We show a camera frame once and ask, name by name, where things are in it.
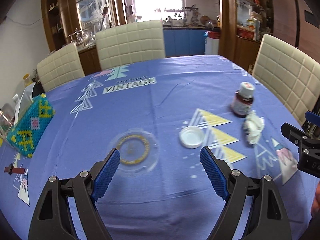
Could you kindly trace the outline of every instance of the clear plastic lid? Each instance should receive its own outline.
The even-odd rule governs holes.
[[[124,177],[135,177],[151,171],[159,159],[159,145],[155,136],[142,129],[117,135],[109,148],[120,151],[118,169]]]

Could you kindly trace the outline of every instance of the white container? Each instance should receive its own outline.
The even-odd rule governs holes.
[[[205,55],[218,55],[219,40],[213,38],[206,38],[207,42],[205,45]]]

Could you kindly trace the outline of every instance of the yellow triangle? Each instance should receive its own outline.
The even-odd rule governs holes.
[[[15,158],[16,160],[20,160],[20,153],[17,153],[14,158]]]
[[[220,125],[220,124],[225,124],[225,123],[231,122],[228,119],[222,118],[222,117],[217,116],[215,114],[212,114],[208,111],[205,111],[202,109],[199,109],[199,111],[201,112],[202,116],[204,117],[204,119],[206,120],[208,125],[210,125],[210,126],[215,126],[215,125]]]
[[[233,142],[237,142],[239,141],[237,138],[234,138],[231,135],[228,135],[227,133],[220,131],[216,128],[211,127],[212,132],[214,133],[217,141],[221,144],[221,145],[226,145],[229,143],[233,143]]]
[[[226,146],[222,146],[222,149],[225,153],[225,157],[230,161],[230,163],[235,163],[235,162],[247,157],[247,156],[245,156],[239,152],[236,152],[233,149],[230,149]]]

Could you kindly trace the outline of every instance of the cream chair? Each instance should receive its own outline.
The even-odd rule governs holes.
[[[102,70],[165,57],[160,20],[129,23],[98,32],[96,42]]]
[[[37,70],[45,92],[68,81],[84,77],[74,43],[68,44],[38,63]]]
[[[271,35],[263,36],[253,76],[277,96],[300,125],[320,95],[320,64]]]

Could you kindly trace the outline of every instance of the white cap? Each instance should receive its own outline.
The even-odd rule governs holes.
[[[196,126],[187,126],[179,133],[181,144],[189,149],[201,146],[204,140],[204,132]]]
[[[244,98],[252,98],[254,90],[255,90],[255,87],[251,83],[241,82],[239,95],[243,96]]]

